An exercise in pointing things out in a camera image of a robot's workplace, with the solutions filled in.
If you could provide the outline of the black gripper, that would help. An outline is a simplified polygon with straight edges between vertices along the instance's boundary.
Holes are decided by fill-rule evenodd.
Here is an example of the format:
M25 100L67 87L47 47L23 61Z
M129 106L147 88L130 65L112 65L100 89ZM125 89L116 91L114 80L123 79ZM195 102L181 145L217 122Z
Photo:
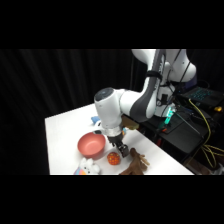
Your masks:
M123 145L123 137L123 133L120 133L116 136L109 136L108 140L113 146L117 148L117 150L121 150L122 157L125 158L129 155L129 148L127 145Z

